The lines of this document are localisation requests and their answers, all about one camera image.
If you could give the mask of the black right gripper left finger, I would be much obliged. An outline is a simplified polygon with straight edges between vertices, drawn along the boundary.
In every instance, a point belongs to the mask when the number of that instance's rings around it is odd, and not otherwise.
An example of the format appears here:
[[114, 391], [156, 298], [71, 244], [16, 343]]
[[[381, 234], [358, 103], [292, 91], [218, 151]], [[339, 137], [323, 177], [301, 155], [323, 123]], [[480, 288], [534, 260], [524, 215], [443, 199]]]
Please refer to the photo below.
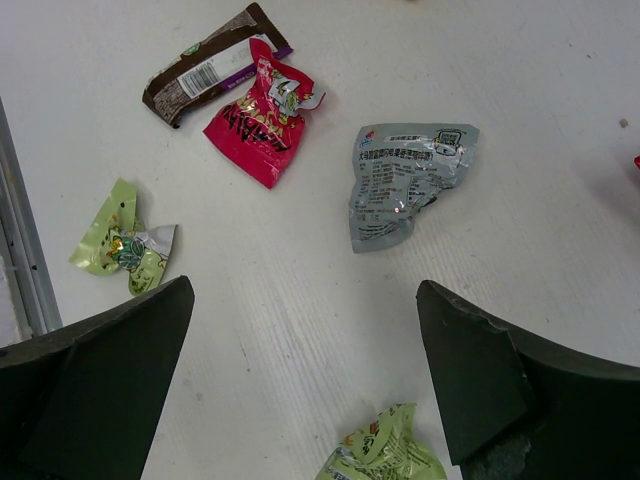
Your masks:
[[2, 478], [140, 478], [194, 302], [180, 276], [2, 348]]

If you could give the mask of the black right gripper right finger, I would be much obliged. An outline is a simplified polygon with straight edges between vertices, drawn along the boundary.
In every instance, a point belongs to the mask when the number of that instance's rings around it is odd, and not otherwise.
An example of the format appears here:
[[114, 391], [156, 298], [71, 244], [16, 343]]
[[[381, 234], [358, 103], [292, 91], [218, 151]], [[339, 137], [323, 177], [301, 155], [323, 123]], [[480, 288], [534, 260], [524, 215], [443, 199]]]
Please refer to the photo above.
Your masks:
[[638, 368], [554, 343], [432, 280], [416, 300], [463, 478], [638, 478]]

